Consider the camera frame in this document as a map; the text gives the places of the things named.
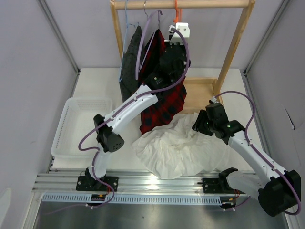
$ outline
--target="plaid shirt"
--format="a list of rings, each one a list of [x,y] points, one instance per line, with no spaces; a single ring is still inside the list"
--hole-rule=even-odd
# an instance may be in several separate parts
[[[156,65],[159,63],[159,58],[165,51],[164,37],[160,30],[157,30],[154,37],[151,39],[153,39],[152,44],[139,74],[139,82],[141,83],[154,71]],[[146,53],[149,43],[150,40],[145,46],[144,53]],[[156,104],[142,111],[142,125],[140,126],[142,135],[151,131],[156,126],[169,124],[173,119],[173,116],[183,110],[186,97],[186,89],[183,85],[183,81],[167,91],[164,97]]]

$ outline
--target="dark gray garment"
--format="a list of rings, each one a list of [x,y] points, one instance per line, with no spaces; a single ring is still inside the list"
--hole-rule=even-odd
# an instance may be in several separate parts
[[[123,55],[123,64],[120,76],[120,89],[123,102],[126,101],[138,89],[138,81],[135,80],[135,65],[141,36],[142,29],[140,26],[138,26],[134,35],[132,36],[127,52]]]

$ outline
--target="clothes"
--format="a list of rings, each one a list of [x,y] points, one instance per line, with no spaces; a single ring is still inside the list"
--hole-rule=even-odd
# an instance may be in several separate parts
[[[230,147],[215,136],[192,130],[198,114],[177,114],[132,144],[144,166],[161,179],[194,176],[227,168]]]
[[[138,26],[134,35],[132,36],[130,45],[127,48],[127,52],[123,55],[120,76],[120,89],[123,102],[126,101],[138,89],[138,81],[135,79],[135,66],[141,36],[142,29],[140,26]]]
[[[139,84],[142,84],[154,71],[155,67],[159,64],[160,57],[165,51],[164,37],[160,30],[157,30],[151,39],[152,43],[150,49],[139,74]],[[145,46],[145,52],[149,43],[150,40]],[[151,131],[155,126],[169,124],[173,119],[173,116],[182,111],[185,97],[186,89],[183,85],[183,81],[171,90],[164,92],[161,100],[141,113],[142,125],[140,130],[142,135]]]

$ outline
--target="wooden clothing rack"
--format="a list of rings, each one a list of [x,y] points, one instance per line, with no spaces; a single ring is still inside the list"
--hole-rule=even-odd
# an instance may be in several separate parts
[[[242,14],[236,26],[230,47],[225,57],[218,78],[186,78],[184,86],[187,90],[187,97],[183,107],[183,113],[198,112],[204,109],[205,104],[213,95],[220,93],[225,77],[230,68],[231,62],[237,50],[239,41],[243,35],[244,29],[248,23],[255,0],[178,0],[180,9],[197,9],[197,8],[243,8]],[[175,0],[147,0],[147,1],[128,1],[126,9],[143,10],[143,9],[175,9]],[[120,57],[123,54],[123,39],[120,27],[118,10],[125,9],[125,1],[110,0],[110,9],[113,19],[113,25],[118,43]]]

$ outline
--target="gray floor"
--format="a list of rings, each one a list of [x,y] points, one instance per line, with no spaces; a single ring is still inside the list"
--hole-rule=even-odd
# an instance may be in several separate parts
[[[236,212],[218,206],[109,204],[90,210],[71,203],[43,202],[36,229],[286,229],[282,215],[268,216],[255,200]]]

